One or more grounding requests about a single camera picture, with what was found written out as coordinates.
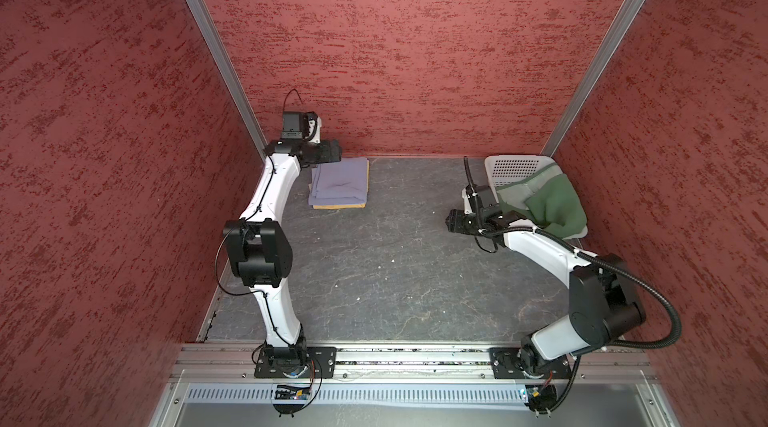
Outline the right small circuit board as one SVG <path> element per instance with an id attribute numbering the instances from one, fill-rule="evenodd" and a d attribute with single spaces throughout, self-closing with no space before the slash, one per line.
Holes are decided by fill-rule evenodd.
<path id="1" fill-rule="evenodd" d="M 553 385 L 528 386 L 525 391 L 525 400 L 525 404 L 534 410 L 549 408 L 558 400 L 557 389 Z"/>

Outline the white plastic basket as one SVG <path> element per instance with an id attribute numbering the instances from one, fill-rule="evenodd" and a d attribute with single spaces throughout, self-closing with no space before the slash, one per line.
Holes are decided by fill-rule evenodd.
<path id="1" fill-rule="evenodd" d="M 544 166 L 557 162 L 541 155 L 495 155 L 484 160 L 488 183 L 496 197 L 496 188 L 523 180 Z"/>

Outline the small circuit board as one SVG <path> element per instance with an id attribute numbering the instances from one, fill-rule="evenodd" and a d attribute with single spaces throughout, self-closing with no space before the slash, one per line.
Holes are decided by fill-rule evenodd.
<path id="1" fill-rule="evenodd" d="M 307 386 L 291 386 L 279 384 L 275 388 L 276 401 L 308 402 L 313 396 L 313 388 Z"/>
<path id="2" fill-rule="evenodd" d="M 534 410 L 549 408 L 558 400 L 557 389 L 553 385 L 528 386 L 525 391 L 525 400 L 525 404 Z"/>

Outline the green skirt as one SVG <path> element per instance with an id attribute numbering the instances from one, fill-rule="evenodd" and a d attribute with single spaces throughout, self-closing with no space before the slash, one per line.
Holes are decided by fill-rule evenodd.
<path id="1" fill-rule="evenodd" d="M 582 238 L 587 216 L 568 176 L 556 163 L 496 188 L 502 211 L 516 212 L 562 239 Z"/>

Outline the corner aluminium post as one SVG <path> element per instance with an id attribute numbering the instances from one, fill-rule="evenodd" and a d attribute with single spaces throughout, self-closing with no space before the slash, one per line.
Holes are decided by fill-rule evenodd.
<path id="1" fill-rule="evenodd" d="M 210 55 L 261 159 L 266 139 L 205 0 L 185 0 Z"/>
<path id="2" fill-rule="evenodd" d="M 597 85 L 612 57 L 616 51 L 618 51 L 625 35 L 628 33 L 630 27 L 632 27 L 632 24 L 638 13 L 640 13 L 644 3 L 646 3 L 646 0 L 622 1 L 610 27 L 608 27 L 600 42 L 596 53 L 567 103 L 565 110 L 545 142 L 544 147 L 541 150 L 542 155 L 551 157 L 556 153 L 570 127 L 585 106 L 590 94 Z"/>

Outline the aluminium front rail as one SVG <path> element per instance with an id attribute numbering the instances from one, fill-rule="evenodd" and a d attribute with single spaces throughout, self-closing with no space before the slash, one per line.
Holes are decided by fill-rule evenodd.
<path id="1" fill-rule="evenodd" d="M 566 379 L 495 379 L 487 343 L 337 343 L 331 383 L 517 383 L 539 384 Z M 258 349 L 251 343 L 190 343 L 182 346 L 170 378 L 183 382 L 266 382 L 253 376 Z"/>

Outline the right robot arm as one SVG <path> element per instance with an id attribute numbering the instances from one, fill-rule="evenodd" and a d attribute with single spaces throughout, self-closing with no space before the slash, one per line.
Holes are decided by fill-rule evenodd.
<path id="1" fill-rule="evenodd" d="M 517 252 L 568 289 L 567 314 L 521 341 L 518 369 L 527 376 L 539 378 L 567 355 L 606 347 L 644 323 L 635 283 L 600 265 L 620 258 L 584 252 L 514 211 L 503 213 L 488 186 L 470 182 L 462 199 L 464 207 L 446 218 L 449 231 L 488 239 L 493 253 L 500 248 Z"/>

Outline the left small circuit board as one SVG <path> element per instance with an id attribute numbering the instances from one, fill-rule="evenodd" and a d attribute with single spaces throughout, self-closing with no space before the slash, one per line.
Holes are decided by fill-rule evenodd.
<path id="1" fill-rule="evenodd" d="M 276 401 L 308 402 L 313 396 L 313 388 L 307 386 L 291 386 L 279 384 L 275 388 Z"/>

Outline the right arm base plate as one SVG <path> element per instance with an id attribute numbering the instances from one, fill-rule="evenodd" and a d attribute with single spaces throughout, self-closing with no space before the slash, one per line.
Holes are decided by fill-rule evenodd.
<path id="1" fill-rule="evenodd" d="M 532 347 L 494 347 L 488 350 L 495 379 L 566 379 L 572 373 L 566 356 L 547 360 Z"/>

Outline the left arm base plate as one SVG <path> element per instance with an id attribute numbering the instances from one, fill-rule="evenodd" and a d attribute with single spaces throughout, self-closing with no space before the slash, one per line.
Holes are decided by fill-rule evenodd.
<path id="1" fill-rule="evenodd" d="M 257 379 L 327 379 L 334 375 L 335 347 L 263 347 L 255 358 Z"/>

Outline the right corner aluminium post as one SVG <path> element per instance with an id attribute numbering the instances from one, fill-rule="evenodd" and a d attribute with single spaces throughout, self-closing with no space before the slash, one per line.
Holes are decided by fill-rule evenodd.
<path id="1" fill-rule="evenodd" d="M 612 57 L 616 51 L 618 51 L 625 35 L 628 33 L 630 27 L 632 27 L 632 24 L 638 13 L 640 13 L 644 3 L 646 3 L 646 0 L 622 1 L 610 27 L 608 27 L 600 42 L 596 53 L 567 103 L 565 110 L 545 142 L 544 147 L 541 150 L 542 155 L 551 157 L 556 153 L 570 127 L 585 106 L 590 94 L 597 85 Z"/>

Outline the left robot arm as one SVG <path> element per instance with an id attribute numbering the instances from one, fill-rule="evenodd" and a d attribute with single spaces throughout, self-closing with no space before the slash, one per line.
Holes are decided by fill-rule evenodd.
<path id="1" fill-rule="evenodd" d="M 341 160 L 339 144 L 323 140 L 321 127 L 315 112 L 283 115 L 280 137 L 265 148 L 264 169 L 250 202 L 223 229 L 219 249 L 226 252 L 232 275 L 246 288 L 242 294 L 257 301 L 266 329 L 254 358 L 257 376 L 313 379 L 320 372 L 313 365 L 290 297 L 293 250 L 282 218 L 302 170 Z"/>

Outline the left corner aluminium post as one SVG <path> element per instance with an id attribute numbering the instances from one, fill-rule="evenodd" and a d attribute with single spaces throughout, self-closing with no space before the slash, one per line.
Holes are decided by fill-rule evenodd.
<path id="1" fill-rule="evenodd" d="M 210 55 L 261 159 L 266 139 L 205 0 L 185 0 Z"/>

